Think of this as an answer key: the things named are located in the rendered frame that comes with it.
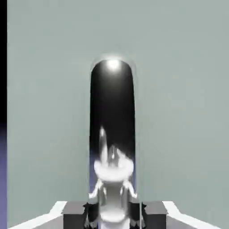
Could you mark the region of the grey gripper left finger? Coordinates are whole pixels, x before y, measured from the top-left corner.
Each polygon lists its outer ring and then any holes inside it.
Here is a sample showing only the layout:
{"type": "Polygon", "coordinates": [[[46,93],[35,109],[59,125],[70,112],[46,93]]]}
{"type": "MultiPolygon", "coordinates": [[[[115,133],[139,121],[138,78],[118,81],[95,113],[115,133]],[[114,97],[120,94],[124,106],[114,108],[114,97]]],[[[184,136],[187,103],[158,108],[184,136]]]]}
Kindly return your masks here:
{"type": "Polygon", "coordinates": [[[48,213],[7,229],[83,229],[85,217],[82,203],[57,201],[48,213]]]}

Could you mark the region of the grey-green painted cabinet door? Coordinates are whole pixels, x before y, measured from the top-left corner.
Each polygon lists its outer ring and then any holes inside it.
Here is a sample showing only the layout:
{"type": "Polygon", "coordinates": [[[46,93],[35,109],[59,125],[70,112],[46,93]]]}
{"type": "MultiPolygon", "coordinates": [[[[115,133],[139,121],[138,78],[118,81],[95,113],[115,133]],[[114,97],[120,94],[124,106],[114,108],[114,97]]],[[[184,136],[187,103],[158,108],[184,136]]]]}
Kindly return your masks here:
{"type": "Polygon", "coordinates": [[[138,195],[229,229],[229,0],[8,1],[8,227],[86,199],[104,55],[134,68],[138,195]]]}

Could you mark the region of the shiny dark curved metal handle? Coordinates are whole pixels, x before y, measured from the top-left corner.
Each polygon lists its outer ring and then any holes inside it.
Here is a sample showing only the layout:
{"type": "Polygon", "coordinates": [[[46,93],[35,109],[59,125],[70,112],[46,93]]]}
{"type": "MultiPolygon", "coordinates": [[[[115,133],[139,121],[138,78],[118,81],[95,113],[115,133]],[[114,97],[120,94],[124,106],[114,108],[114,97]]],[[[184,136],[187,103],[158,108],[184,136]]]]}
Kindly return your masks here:
{"type": "Polygon", "coordinates": [[[142,229],[136,188],[134,66],[105,54],[90,73],[89,229],[142,229]]]}

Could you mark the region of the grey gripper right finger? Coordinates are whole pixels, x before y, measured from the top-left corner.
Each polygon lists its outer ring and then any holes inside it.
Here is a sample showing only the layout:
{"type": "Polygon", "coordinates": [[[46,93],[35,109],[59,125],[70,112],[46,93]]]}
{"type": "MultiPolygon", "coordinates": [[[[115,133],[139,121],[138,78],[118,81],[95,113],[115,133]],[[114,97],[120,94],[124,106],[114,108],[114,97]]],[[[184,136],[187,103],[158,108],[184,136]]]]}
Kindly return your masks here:
{"type": "Polygon", "coordinates": [[[216,229],[216,226],[183,214],[172,201],[142,203],[141,229],[216,229]]]}

